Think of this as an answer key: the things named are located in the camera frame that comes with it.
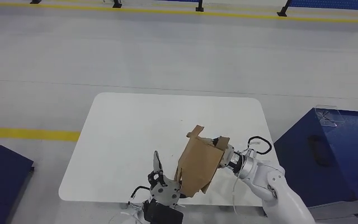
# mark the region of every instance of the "black cable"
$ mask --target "black cable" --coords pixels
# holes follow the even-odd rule
[[[137,192],[137,190],[139,189],[145,189],[145,190],[149,190],[150,191],[150,188],[147,188],[146,186],[138,186],[132,193],[132,195],[130,196],[131,198],[134,197],[135,193]]]
[[[263,140],[264,142],[266,142],[268,144],[268,150],[266,152],[257,152],[258,154],[265,155],[265,154],[268,154],[272,150],[271,143],[268,140],[266,140],[266,139],[264,139],[264,138],[262,138],[260,136],[253,136],[253,137],[249,138],[248,142],[247,142],[247,147],[249,147],[249,144],[250,144],[251,140],[254,140],[254,139]]]

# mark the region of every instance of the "white cable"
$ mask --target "white cable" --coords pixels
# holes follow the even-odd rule
[[[239,173],[238,173],[238,175],[237,175],[237,178],[236,178],[236,181],[235,181],[235,183],[234,183],[234,186],[233,186],[233,191],[232,191],[232,194],[233,194],[233,208],[234,208],[234,212],[235,212],[235,214],[237,215],[237,216],[239,216],[239,214],[236,212],[236,208],[235,208],[235,186],[236,186],[236,183],[237,183],[237,181],[239,180],[239,177],[240,177],[240,173],[241,173],[241,171],[242,171],[242,168],[244,167],[244,156],[242,155],[242,163],[241,163],[241,168],[240,168],[240,170],[239,170]]]
[[[131,217],[135,218],[140,224],[143,224],[143,223],[139,220],[139,218],[135,217],[133,214],[129,214],[129,213],[126,213],[126,212],[121,212],[121,214],[126,214],[127,216],[131,216]]]

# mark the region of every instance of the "black post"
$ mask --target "black post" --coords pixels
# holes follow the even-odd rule
[[[281,11],[280,11],[280,12],[277,12],[277,14],[278,14],[279,16],[287,17],[286,11],[287,11],[287,9],[289,8],[291,2],[292,2],[292,0],[287,0],[286,5],[285,5],[284,7],[282,7]]]
[[[32,0],[32,2],[30,2],[30,4],[39,4],[41,2],[41,0]]]
[[[113,8],[121,8],[122,7],[121,0],[113,0],[113,1],[114,1]]]
[[[199,6],[195,8],[196,12],[203,12],[204,8],[202,7],[202,0],[199,0]]]

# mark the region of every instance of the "white table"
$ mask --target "white table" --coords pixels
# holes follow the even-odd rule
[[[173,178],[177,161],[195,125],[204,126],[202,137],[230,137],[237,150],[246,148],[251,136],[272,142],[261,104],[237,97],[178,96],[101,93],[89,111],[81,136],[62,180],[62,200],[126,203],[139,186],[149,186],[157,150],[164,174]],[[267,145],[256,146],[265,151]],[[273,149],[259,159],[278,163]],[[218,170],[206,194],[180,199],[179,204],[232,205],[235,176]],[[148,199],[139,190],[134,202]],[[238,206],[262,206],[241,181],[236,185]]]

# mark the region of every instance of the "blue barrier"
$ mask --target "blue barrier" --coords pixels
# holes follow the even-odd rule
[[[358,10],[358,0],[292,0],[290,7]]]
[[[163,0],[168,2],[199,2],[199,0]]]

